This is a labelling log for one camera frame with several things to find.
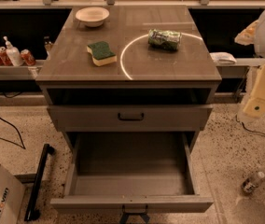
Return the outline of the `clear plastic bottle on floor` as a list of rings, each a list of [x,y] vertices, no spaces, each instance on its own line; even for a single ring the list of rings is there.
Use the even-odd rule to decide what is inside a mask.
[[[262,171],[254,172],[251,176],[249,176],[241,185],[242,191],[245,194],[252,193],[262,181],[265,179],[265,173]]]

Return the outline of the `small dark glass bottle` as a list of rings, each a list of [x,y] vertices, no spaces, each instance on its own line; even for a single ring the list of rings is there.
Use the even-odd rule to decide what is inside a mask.
[[[49,36],[45,36],[44,37],[44,47],[45,50],[47,52],[47,55],[49,55],[51,49],[52,49],[53,43],[50,41],[50,37]]]

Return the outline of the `green and yellow sponge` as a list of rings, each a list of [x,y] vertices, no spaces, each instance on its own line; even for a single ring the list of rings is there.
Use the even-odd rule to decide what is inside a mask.
[[[91,55],[92,61],[97,66],[103,66],[117,61],[117,55],[111,51],[105,41],[99,41],[87,45],[87,52]]]

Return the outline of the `open grey lower drawer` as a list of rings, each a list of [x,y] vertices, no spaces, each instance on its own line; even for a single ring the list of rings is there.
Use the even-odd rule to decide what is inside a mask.
[[[73,149],[60,213],[202,213],[184,133],[81,133]]]

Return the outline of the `grey drawer cabinet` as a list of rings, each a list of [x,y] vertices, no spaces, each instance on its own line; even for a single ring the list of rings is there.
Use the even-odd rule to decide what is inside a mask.
[[[178,50],[148,44],[150,29],[181,33]],[[97,66],[87,45],[108,43],[115,63]],[[210,105],[221,77],[188,9],[183,6],[114,6],[90,29],[69,17],[38,77],[51,105]],[[199,131],[184,133],[192,151]],[[72,153],[81,133],[61,132]]]

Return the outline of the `green crushed can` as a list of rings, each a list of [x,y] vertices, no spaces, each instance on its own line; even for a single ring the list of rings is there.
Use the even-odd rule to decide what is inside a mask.
[[[158,49],[178,50],[181,36],[181,33],[177,31],[150,29],[148,44]]]

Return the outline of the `closed grey upper drawer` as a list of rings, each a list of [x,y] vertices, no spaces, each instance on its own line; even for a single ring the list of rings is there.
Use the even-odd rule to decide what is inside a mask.
[[[61,132],[176,132],[203,130],[210,105],[51,105]]]

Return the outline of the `grey side shelf left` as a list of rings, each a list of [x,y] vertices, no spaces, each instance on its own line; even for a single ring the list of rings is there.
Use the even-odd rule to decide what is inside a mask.
[[[33,66],[0,66],[0,80],[35,80],[44,60],[37,60]]]

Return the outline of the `white ceramic bowl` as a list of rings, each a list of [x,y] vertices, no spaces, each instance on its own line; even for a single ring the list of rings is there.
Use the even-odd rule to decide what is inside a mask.
[[[103,7],[86,7],[76,13],[76,19],[85,26],[101,26],[109,16],[109,11]]]

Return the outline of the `red soda can right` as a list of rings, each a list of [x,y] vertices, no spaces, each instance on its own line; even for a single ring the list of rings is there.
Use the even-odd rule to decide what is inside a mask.
[[[21,57],[25,61],[25,63],[29,66],[35,65],[35,57],[32,52],[28,49],[24,49],[21,51]]]

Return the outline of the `folded white cloth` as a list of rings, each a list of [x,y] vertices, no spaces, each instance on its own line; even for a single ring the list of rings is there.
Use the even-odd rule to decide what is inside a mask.
[[[236,59],[233,55],[227,52],[211,52],[211,58],[218,64],[236,64]]]

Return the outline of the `black clamp under drawer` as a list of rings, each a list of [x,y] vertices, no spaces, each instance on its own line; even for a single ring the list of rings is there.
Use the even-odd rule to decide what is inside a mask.
[[[125,206],[122,206],[122,214],[119,224],[127,224],[130,217],[140,217],[146,224],[149,223],[150,216],[148,215],[148,206],[142,212],[127,212]]]

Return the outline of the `black metal bar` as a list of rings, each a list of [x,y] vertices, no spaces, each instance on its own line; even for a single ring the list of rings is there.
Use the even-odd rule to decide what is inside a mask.
[[[33,183],[30,199],[24,216],[25,221],[37,220],[40,217],[40,211],[35,208],[35,205],[37,202],[38,193],[41,186],[41,181],[46,167],[48,155],[53,155],[54,152],[55,149],[50,144],[45,144],[43,146],[37,172],[35,174],[35,180]]]

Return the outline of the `red soda can middle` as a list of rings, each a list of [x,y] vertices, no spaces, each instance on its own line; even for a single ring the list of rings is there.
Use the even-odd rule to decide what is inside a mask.
[[[5,65],[5,66],[12,65],[11,60],[7,56],[7,49],[5,47],[0,47],[0,58],[3,62],[3,65]]]

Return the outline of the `white soap pump bottle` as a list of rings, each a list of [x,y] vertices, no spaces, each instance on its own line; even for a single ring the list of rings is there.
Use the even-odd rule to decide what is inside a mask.
[[[12,64],[14,66],[22,66],[23,59],[21,57],[19,50],[11,44],[11,42],[8,40],[6,36],[4,36],[4,40],[7,47],[7,56],[11,60]]]

